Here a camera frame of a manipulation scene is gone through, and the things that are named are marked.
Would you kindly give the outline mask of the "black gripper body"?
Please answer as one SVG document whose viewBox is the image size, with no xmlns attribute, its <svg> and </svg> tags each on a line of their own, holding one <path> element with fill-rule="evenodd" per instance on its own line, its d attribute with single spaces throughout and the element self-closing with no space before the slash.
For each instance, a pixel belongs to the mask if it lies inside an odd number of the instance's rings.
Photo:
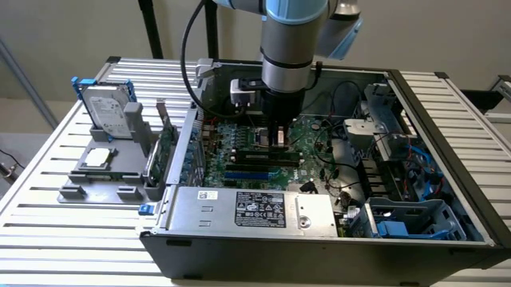
<svg viewBox="0 0 511 287">
<path fill-rule="evenodd" d="M 300 114 L 305 90 L 281 93 L 275 90 L 261 92 L 261 112 L 268 120 L 277 125 L 288 125 Z"/>
</svg>

